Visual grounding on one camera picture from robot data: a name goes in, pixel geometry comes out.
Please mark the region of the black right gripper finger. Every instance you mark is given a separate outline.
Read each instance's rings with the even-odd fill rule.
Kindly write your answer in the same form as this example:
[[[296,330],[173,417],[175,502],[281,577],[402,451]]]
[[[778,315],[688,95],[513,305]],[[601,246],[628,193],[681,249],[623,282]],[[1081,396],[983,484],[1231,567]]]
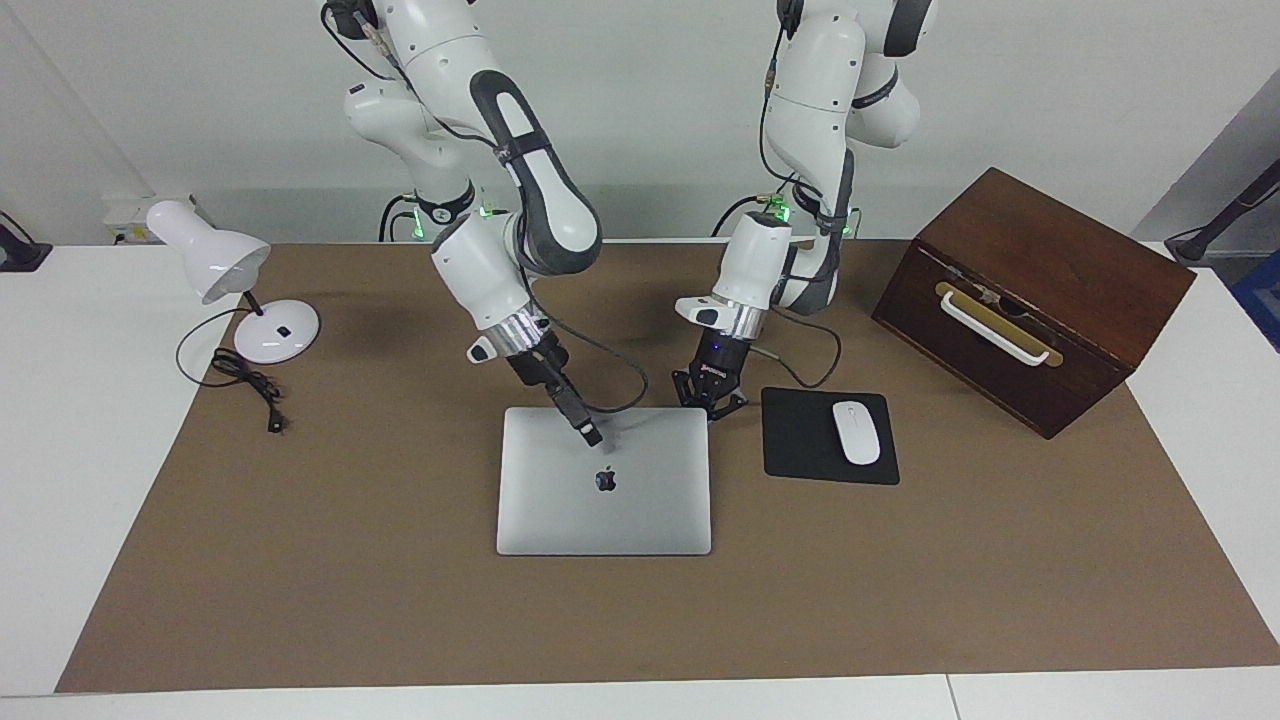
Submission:
[[[552,402],[588,447],[595,447],[596,427],[579,392],[572,386],[557,386],[552,391]]]
[[[588,447],[596,447],[603,442],[603,436],[594,424],[591,411],[571,386],[566,387],[566,419]]]

